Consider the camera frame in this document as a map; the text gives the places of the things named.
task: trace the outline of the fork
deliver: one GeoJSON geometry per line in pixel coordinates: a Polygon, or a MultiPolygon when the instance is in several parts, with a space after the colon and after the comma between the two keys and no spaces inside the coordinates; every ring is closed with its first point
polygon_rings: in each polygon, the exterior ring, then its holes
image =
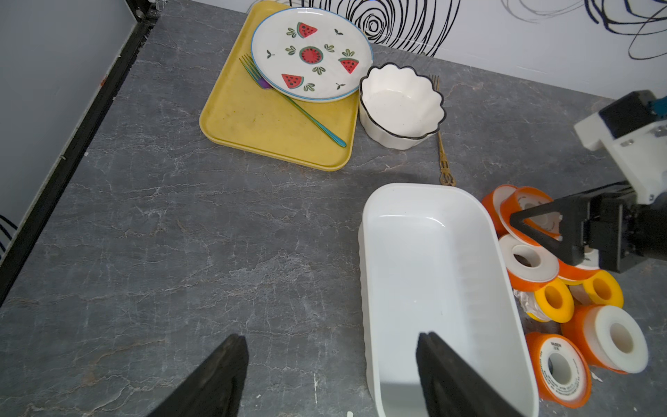
{"type": "MultiPolygon", "coordinates": [[[[436,91],[440,90],[440,76],[431,75],[431,82],[433,83],[433,88],[436,91]]],[[[447,154],[445,153],[445,148],[442,147],[442,135],[440,130],[438,130],[438,145],[440,147],[440,183],[442,185],[450,185],[456,187],[456,179],[452,175],[450,170],[450,162],[447,160],[447,154]]]]}
{"type": "Polygon", "coordinates": [[[326,133],[326,135],[328,137],[332,138],[333,141],[336,142],[339,146],[342,146],[342,147],[348,146],[340,137],[336,136],[334,132],[332,132],[329,129],[327,129],[326,127],[324,127],[324,125],[322,123],[318,122],[313,116],[308,114],[308,112],[306,110],[302,109],[301,106],[298,105],[294,100],[292,100],[290,97],[284,95],[280,91],[274,89],[271,86],[271,84],[269,84],[261,76],[261,73],[257,69],[257,65],[255,65],[255,61],[253,61],[252,57],[250,57],[249,55],[246,54],[246,55],[243,55],[242,58],[239,58],[239,60],[241,61],[241,64],[243,65],[245,70],[248,71],[248,73],[250,74],[252,79],[257,83],[258,86],[260,86],[263,89],[273,89],[276,93],[278,93],[278,95],[280,95],[285,100],[292,103],[294,105],[294,107],[299,109],[299,111],[302,112],[304,116],[306,116],[308,119],[310,119],[310,121],[315,123],[317,125],[317,127],[319,127],[324,133],[326,133]]]}

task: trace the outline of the rectangular white bin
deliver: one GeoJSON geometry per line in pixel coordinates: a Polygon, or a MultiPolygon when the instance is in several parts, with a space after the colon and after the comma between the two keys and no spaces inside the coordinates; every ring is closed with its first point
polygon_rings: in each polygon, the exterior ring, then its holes
{"type": "Polygon", "coordinates": [[[375,190],[359,229],[366,379],[380,417],[427,417],[415,352],[435,332],[518,412],[538,391],[489,215],[454,187],[375,190]]]}

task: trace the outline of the white wall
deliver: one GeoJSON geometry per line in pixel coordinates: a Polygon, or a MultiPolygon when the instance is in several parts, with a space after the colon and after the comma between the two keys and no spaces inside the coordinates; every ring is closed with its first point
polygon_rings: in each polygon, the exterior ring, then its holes
{"type": "Polygon", "coordinates": [[[15,224],[135,24],[124,0],[0,1],[0,214],[15,224]]]}
{"type": "MultiPolygon", "coordinates": [[[[243,12],[256,3],[256,0],[198,1],[243,12]]],[[[606,0],[603,13],[595,10],[602,0],[305,0],[304,3],[338,11],[355,23],[360,17],[373,15],[373,19],[360,19],[367,25],[362,29],[370,35],[377,35],[372,33],[371,21],[386,28],[392,21],[393,30],[378,43],[388,44],[398,37],[426,44],[420,47],[406,43],[400,49],[604,97],[619,98],[638,89],[651,89],[658,97],[667,95],[667,4],[658,0],[628,0],[632,11],[645,18],[629,13],[624,0],[606,0]],[[392,7],[394,16],[386,17],[386,11],[392,7]],[[401,16],[401,7],[410,12],[401,16]],[[415,22],[414,10],[422,9],[426,10],[426,27],[434,23],[430,36],[408,30],[415,22]],[[607,29],[603,16],[631,24],[610,24],[607,29]],[[401,26],[405,29],[399,35],[401,26]],[[438,35],[443,30],[447,35],[438,46],[438,35]],[[630,47],[633,34],[638,32],[659,33],[637,36],[630,47]],[[628,52],[638,58],[665,55],[637,60],[628,52]]],[[[300,6],[301,0],[293,0],[292,4],[300,6]]]]}

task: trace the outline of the white tape roll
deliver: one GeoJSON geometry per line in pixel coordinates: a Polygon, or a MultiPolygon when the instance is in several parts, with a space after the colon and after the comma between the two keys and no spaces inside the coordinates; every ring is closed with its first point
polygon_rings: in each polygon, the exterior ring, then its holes
{"type": "Polygon", "coordinates": [[[494,191],[494,209],[496,210],[496,214],[498,214],[498,216],[500,216],[500,204],[515,191],[516,187],[513,185],[501,185],[500,187],[496,188],[494,191]]]}
{"type": "Polygon", "coordinates": [[[616,306],[602,306],[584,320],[584,336],[597,359],[609,368],[629,374],[648,364],[644,333],[634,318],[616,306]]]}
{"type": "Polygon", "coordinates": [[[584,260],[577,268],[583,270],[599,270],[600,269],[600,251],[586,246],[584,248],[584,260]]]}
{"type": "Polygon", "coordinates": [[[557,399],[575,402],[586,394],[584,362],[567,339],[554,337],[542,344],[540,369],[557,399]]]}
{"type": "Polygon", "coordinates": [[[543,247],[527,245],[510,234],[499,243],[515,290],[539,290],[558,275],[558,258],[543,247]]]}

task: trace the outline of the watermelon slice print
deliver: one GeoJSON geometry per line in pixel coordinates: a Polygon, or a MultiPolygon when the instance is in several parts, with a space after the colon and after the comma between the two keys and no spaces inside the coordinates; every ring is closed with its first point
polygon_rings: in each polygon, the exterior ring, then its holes
{"type": "Polygon", "coordinates": [[[343,68],[345,68],[345,70],[351,74],[357,65],[359,65],[359,61],[352,58],[341,58],[338,61],[340,61],[340,63],[343,64],[343,68]]]}
{"type": "Polygon", "coordinates": [[[314,46],[307,46],[299,51],[301,60],[305,63],[316,64],[322,60],[322,51],[314,46]]]}
{"type": "Polygon", "coordinates": [[[290,90],[300,87],[303,84],[303,77],[299,75],[283,74],[283,80],[290,90]]]}
{"type": "Polygon", "coordinates": [[[351,74],[352,71],[354,71],[354,69],[357,67],[357,65],[359,65],[359,61],[352,58],[352,55],[354,55],[354,52],[350,51],[349,49],[346,49],[345,52],[343,52],[344,58],[338,60],[340,61],[341,64],[343,64],[343,68],[345,68],[345,70],[351,74]]]}
{"type": "Polygon", "coordinates": [[[297,26],[297,29],[299,31],[299,36],[300,37],[309,37],[313,33],[317,32],[316,28],[314,28],[312,26],[308,26],[305,23],[299,22],[299,23],[296,24],[296,26],[297,26]]]}

